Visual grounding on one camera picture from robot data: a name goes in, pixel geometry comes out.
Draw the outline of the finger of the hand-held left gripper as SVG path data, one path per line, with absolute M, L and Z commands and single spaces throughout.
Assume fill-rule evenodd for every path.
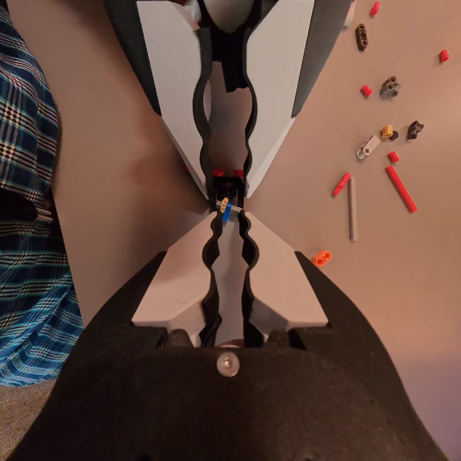
M 249 35 L 246 73 L 255 97 L 255 121 L 248 135 L 247 198 L 262 182 L 294 123 L 292 111 L 313 10 L 313 0 L 278 1 Z
M 138 1 L 160 115 L 206 199 L 212 194 L 211 128 L 204 96 L 212 72 L 209 28 L 170 1 Z

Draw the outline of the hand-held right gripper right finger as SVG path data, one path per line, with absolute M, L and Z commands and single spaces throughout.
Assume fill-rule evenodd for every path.
M 249 212 L 238 214 L 245 272 L 244 344 L 259 348 L 274 330 L 321 328 L 327 316 L 294 249 Z

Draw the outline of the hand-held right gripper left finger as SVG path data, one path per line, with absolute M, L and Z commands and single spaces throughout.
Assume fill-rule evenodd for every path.
M 212 212 L 166 252 L 132 323 L 185 330 L 195 347 L 213 346 L 222 318 L 212 266 L 223 223 Z

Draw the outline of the small grey axle with gears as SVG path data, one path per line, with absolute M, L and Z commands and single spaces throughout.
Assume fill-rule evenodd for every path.
M 220 213 L 222 214 L 223 223 L 228 222 L 232 213 L 239 214 L 243 211 L 243 208 L 233 205 L 227 197 L 223 198 L 222 200 L 217 200 L 216 208 L 218 208 Z

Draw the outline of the black frame with red pins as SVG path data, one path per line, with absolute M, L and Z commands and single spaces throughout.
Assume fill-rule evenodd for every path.
M 226 176 L 224 169 L 212 171 L 212 202 L 227 198 L 239 208 L 244 208 L 245 183 L 244 170 L 234 170 L 233 175 Z

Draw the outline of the long grey axle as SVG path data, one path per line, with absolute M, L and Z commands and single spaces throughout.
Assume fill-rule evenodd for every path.
M 348 181 L 349 200 L 349 238 L 351 242 L 358 240 L 357 206 L 356 206 L 356 181 L 351 177 Z

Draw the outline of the grey double pin connector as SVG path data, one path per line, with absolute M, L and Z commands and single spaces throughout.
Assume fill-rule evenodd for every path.
M 379 91 L 379 95 L 382 98 L 392 99 L 399 94 L 400 89 L 401 85 L 400 83 L 398 83 L 397 77 L 390 76 L 386 81 L 383 82 L 381 89 Z

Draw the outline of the person's blue plaid shirt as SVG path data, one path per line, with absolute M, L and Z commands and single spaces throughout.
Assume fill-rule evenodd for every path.
M 24 387 L 56 378 L 84 327 L 51 191 L 59 112 L 7 1 L 0 10 L 1 188 L 54 219 L 0 227 L 0 380 Z

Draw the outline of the long red axle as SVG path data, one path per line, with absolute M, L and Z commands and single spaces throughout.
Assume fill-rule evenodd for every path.
M 398 176 L 395 168 L 392 165 L 390 165 L 390 166 L 386 167 L 384 170 L 385 170 L 387 176 L 389 177 L 390 181 L 392 182 L 393 186 L 395 187 L 395 190 L 399 194 L 400 199 L 402 200 L 402 202 L 406 206 L 407 210 L 410 213 L 416 212 L 418 210 L 418 208 L 417 208 L 416 204 L 414 203 L 414 201 L 412 200 L 412 198 L 411 198 L 408 190 L 404 186 L 402 180 Z

